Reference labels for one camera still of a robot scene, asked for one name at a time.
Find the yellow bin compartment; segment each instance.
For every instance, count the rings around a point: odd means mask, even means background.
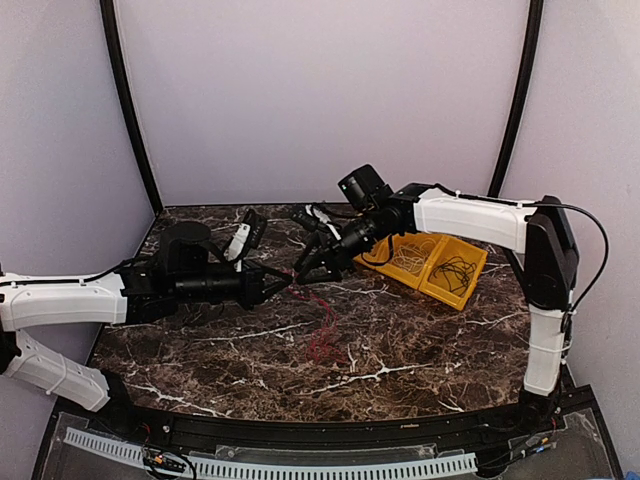
[[[439,268],[443,264],[446,266],[448,262],[460,262],[461,260],[471,264],[470,267],[472,267],[467,275],[469,281],[466,288],[459,275]],[[429,259],[430,265],[428,265],[418,290],[451,305],[456,310],[462,310],[476,288],[478,277],[486,261],[487,252],[485,250],[455,237],[443,235],[437,251]]]
[[[389,249],[386,248],[386,246],[387,246],[387,239],[385,238],[383,241],[376,243],[370,252],[363,253],[362,255],[358,255],[357,257],[354,258],[354,260],[358,263],[361,263],[365,267],[369,267],[372,270],[377,270],[376,267],[374,267],[373,265],[367,262],[372,262],[372,263],[384,262],[388,257],[386,256],[383,257],[382,254],[385,253],[386,255],[388,255],[389,253]]]
[[[394,235],[394,255],[389,263],[376,267],[362,261],[360,256],[355,260],[417,290],[427,274],[429,258],[436,251],[443,237],[444,235],[426,233]],[[364,254],[364,258],[374,263],[387,260],[389,258],[388,240],[385,238],[378,242],[371,254]]]

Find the tangled wire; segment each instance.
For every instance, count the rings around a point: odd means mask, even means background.
[[[290,285],[287,290],[297,299],[305,302],[316,302],[325,310],[325,317],[320,328],[311,334],[311,342],[307,347],[307,359],[316,364],[338,363],[347,364],[347,358],[336,346],[335,341],[338,334],[338,316],[331,306],[322,298],[318,297],[309,288],[301,285]]]
[[[465,294],[473,274],[478,266],[475,263],[469,263],[460,256],[455,256],[441,263],[431,272],[430,278],[438,278],[438,274],[442,274],[447,282],[449,291],[458,296]]]
[[[397,249],[393,260],[391,260],[391,265],[417,276],[422,271],[435,246],[436,241],[432,238],[426,239],[420,245],[401,245]]]

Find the small black object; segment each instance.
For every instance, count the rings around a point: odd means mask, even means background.
[[[181,478],[186,472],[187,467],[191,478],[193,480],[197,480],[198,478],[196,467],[191,460],[176,451],[168,451],[155,446],[150,447],[145,445],[142,447],[142,463],[149,468],[147,473],[158,480],[176,480]]]
[[[289,218],[304,228],[307,232],[312,233],[318,230],[320,224],[320,220],[318,220],[317,217],[307,213],[304,205],[294,206]]]
[[[354,170],[338,182],[338,186],[353,208],[362,212],[380,208],[393,191],[384,183],[378,172],[369,165]]]
[[[267,230],[267,219],[256,213],[255,210],[249,209],[242,220],[251,227],[247,244],[249,248],[258,248],[264,232]]]

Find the black frame pole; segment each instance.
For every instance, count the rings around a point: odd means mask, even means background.
[[[516,81],[516,89],[513,94],[513,102],[511,103],[511,111],[509,112],[509,120],[507,120],[507,127],[500,147],[500,154],[498,155],[498,161],[496,162],[487,194],[489,197],[498,197],[500,195],[504,179],[507,176],[509,161],[518,136],[518,128],[520,127],[527,91],[529,90],[533,61],[536,56],[536,47],[538,46],[538,34],[540,33],[540,24],[542,22],[543,4],[544,0],[531,0],[529,4],[529,18],[527,19],[524,46],[522,47],[518,80]]]
[[[113,79],[118,90],[120,98],[120,108],[124,116],[124,122],[129,132],[129,140],[136,157],[136,163],[142,176],[142,182],[149,197],[149,202],[156,215],[160,214],[164,209],[158,186],[153,178],[153,171],[149,163],[147,151],[144,148],[140,125],[138,125],[138,117],[133,106],[133,98],[129,89],[127,72],[124,66],[124,58],[122,56],[122,47],[120,45],[120,36],[118,34],[118,24],[116,22],[115,7],[113,0],[100,0],[100,10],[102,11],[102,24],[104,26],[104,34],[107,40],[107,48],[109,50],[109,58],[111,60],[111,69],[113,71]]]

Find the white arm cover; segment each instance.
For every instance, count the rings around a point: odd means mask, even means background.
[[[2,282],[44,280],[65,277],[26,277],[8,273]],[[7,285],[0,287],[5,299],[0,303],[0,319],[5,332],[35,325],[60,323],[124,323],[127,299],[120,275],[111,273],[100,280],[80,284]]]
[[[68,398],[87,410],[97,412],[109,401],[109,386],[100,370],[88,368],[63,357],[31,338],[16,332],[16,344],[22,355],[14,358],[4,372]]]
[[[421,232],[448,233],[494,243],[525,253],[527,221],[535,208],[452,197],[437,188],[425,191],[414,206],[416,228]],[[548,396],[553,392],[564,346],[563,312],[529,305],[531,337],[525,390]]]

